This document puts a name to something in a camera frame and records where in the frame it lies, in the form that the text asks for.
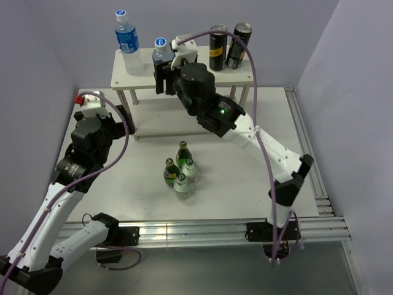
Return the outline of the small blue label water bottle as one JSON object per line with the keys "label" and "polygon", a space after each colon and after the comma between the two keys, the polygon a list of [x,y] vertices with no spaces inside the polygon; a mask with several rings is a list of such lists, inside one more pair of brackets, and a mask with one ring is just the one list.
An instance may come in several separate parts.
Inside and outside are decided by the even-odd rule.
{"label": "small blue label water bottle", "polygon": [[154,41],[155,49],[152,54],[152,61],[154,65],[154,74],[160,72],[161,69],[170,68],[174,59],[174,52],[168,41],[163,37],[158,37]]}

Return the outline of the green glass bottle front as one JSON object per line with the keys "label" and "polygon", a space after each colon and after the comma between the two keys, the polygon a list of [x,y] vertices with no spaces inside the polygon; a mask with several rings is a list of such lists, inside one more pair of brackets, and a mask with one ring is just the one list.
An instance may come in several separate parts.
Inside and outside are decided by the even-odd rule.
{"label": "green glass bottle front", "polygon": [[165,165],[166,165],[165,169],[163,170],[164,181],[169,187],[173,187],[174,181],[177,178],[177,176],[179,175],[180,170],[176,166],[176,164],[174,163],[174,160],[172,158],[167,158],[165,160]]}

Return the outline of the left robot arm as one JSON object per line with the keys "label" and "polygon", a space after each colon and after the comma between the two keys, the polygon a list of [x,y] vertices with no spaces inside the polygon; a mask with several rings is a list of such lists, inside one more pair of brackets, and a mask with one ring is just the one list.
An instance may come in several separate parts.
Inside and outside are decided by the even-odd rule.
{"label": "left robot arm", "polygon": [[114,140],[135,132],[123,106],[114,108],[116,122],[104,107],[75,113],[71,144],[58,162],[44,201],[15,247],[1,256],[1,275],[34,294],[50,294],[65,270],[90,248],[119,242],[119,221],[98,213],[80,231],[56,243],[69,215],[101,174]]}

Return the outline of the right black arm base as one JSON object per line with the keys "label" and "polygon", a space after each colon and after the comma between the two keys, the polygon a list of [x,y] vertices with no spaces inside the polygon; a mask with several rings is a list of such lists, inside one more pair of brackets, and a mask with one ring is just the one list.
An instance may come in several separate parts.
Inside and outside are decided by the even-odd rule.
{"label": "right black arm base", "polygon": [[[248,222],[246,224],[245,239],[249,242],[262,242],[263,251],[268,258],[273,257],[273,226],[267,221]],[[290,253],[290,242],[298,244],[301,239],[300,229],[296,221],[289,221],[278,246],[276,257],[286,258]]]}

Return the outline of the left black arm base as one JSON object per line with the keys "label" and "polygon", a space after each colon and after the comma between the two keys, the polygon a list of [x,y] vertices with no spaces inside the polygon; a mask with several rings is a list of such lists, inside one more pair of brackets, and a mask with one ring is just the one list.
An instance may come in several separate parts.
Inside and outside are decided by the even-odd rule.
{"label": "left black arm base", "polygon": [[[83,228],[83,231],[88,234],[95,234],[95,232],[97,232],[99,237],[95,238],[95,241],[98,242],[99,246],[107,249],[107,251],[96,252],[96,260],[100,267],[107,270],[121,271],[132,269],[141,262],[142,254],[139,250],[125,247],[128,245],[128,236],[126,230],[119,229],[118,226],[111,228],[106,227],[101,223],[93,224],[91,222],[89,225]],[[109,266],[109,264],[118,263],[121,260],[124,252],[127,251],[136,253],[138,255],[138,260],[127,267]]]}

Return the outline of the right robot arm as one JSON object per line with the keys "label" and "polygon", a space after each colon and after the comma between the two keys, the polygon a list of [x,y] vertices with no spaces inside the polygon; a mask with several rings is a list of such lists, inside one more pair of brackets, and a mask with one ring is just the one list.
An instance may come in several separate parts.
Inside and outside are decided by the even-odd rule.
{"label": "right robot arm", "polygon": [[280,239],[287,232],[292,205],[314,163],[309,154],[300,155],[283,146],[260,128],[255,119],[232,99],[216,92],[215,77],[202,63],[170,62],[154,65],[156,93],[176,95],[188,115],[205,130],[244,149],[266,165],[270,180],[271,211],[266,233]]}

